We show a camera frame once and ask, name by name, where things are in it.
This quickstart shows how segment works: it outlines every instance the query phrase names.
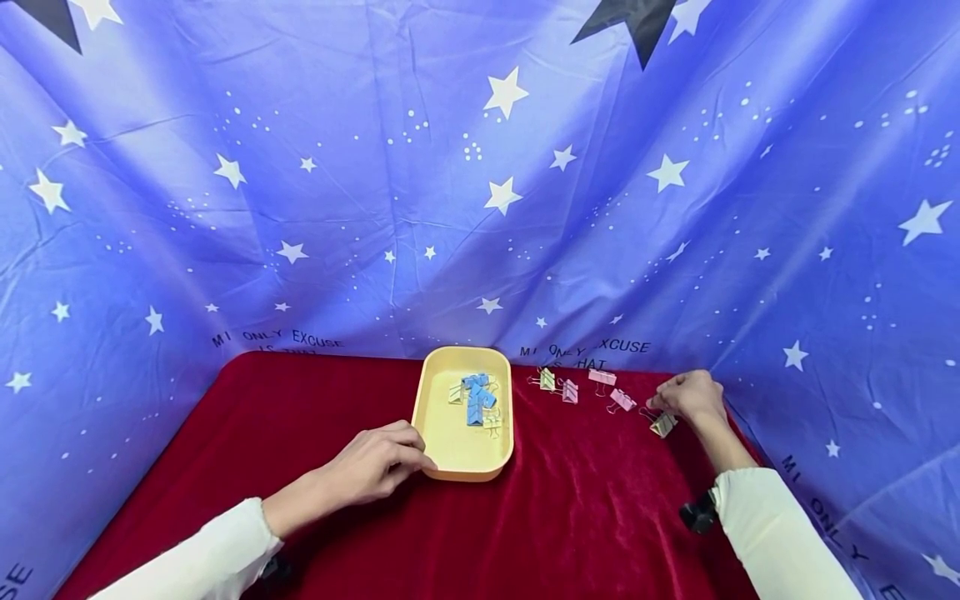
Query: black star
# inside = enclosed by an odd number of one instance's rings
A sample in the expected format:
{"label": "black star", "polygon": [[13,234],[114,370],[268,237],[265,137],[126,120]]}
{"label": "black star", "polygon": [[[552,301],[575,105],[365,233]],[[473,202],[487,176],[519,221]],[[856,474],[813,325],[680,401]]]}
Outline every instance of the black star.
{"label": "black star", "polygon": [[34,20],[47,28],[54,36],[66,42],[68,46],[80,52],[80,41],[77,39],[77,30],[73,26],[70,8],[66,0],[12,0],[15,5],[24,10]]}
{"label": "black star", "polygon": [[630,37],[634,39],[640,67],[646,68],[675,4],[677,0],[600,0],[600,6],[593,11],[580,33],[570,43],[576,43],[613,25],[626,23]]}

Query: pink binder clip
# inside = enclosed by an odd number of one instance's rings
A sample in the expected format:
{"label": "pink binder clip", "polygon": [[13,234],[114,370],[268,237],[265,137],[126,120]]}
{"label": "pink binder clip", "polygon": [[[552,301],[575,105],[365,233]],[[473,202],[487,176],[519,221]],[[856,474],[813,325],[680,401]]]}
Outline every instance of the pink binder clip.
{"label": "pink binder clip", "polygon": [[620,390],[613,390],[610,394],[610,397],[613,398],[614,404],[611,404],[607,407],[607,412],[611,415],[617,410],[622,408],[625,411],[632,411],[636,407],[636,402],[634,400],[621,392]]}
{"label": "pink binder clip", "polygon": [[577,384],[569,379],[564,380],[564,402],[577,403]]}
{"label": "pink binder clip", "polygon": [[611,372],[598,371],[596,369],[590,369],[588,378],[590,381],[596,381],[604,385],[613,385],[616,383],[616,375]]}

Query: red velvet tablecloth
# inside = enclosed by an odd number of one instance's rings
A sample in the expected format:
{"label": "red velvet tablecloth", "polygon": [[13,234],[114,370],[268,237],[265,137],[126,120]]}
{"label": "red velvet tablecloth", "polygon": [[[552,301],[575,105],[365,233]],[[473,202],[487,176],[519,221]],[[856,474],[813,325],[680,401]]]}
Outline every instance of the red velvet tablecloth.
{"label": "red velvet tablecloth", "polygon": [[[419,361],[256,352],[232,361],[57,596],[86,598],[245,497],[267,496],[357,431],[410,419]],[[680,506],[712,473],[681,423],[666,440],[637,411],[611,415],[583,371],[580,403],[515,368],[516,449],[490,483],[418,476],[292,540],[273,598],[756,598],[719,526]],[[644,401],[666,375],[618,374]]]}

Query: star pattern curtain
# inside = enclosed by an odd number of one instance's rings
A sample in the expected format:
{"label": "star pattern curtain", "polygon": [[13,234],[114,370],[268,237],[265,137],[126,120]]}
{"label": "star pattern curtain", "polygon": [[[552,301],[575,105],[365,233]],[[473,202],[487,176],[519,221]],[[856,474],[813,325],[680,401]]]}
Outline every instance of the star pattern curtain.
{"label": "star pattern curtain", "polygon": [[958,593],[958,23],[0,2],[4,585],[50,595],[237,354],[459,344],[710,368],[867,597]]}

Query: yellow plastic tray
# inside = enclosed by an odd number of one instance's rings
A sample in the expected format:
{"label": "yellow plastic tray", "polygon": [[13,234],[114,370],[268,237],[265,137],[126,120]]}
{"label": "yellow plastic tray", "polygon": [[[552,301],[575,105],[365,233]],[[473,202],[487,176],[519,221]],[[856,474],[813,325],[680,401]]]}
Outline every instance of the yellow plastic tray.
{"label": "yellow plastic tray", "polygon": [[[449,391],[463,377],[484,372],[496,378],[493,392],[500,409],[498,437],[490,429],[467,425],[467,403],[451,404]],[[447,346],[423,361],[414,427],[426,442],[426,453],[438,470],[428,477],[445,481],[482,482],[496,477],[514,453],[514,394],[507,357],[489,348]]]}

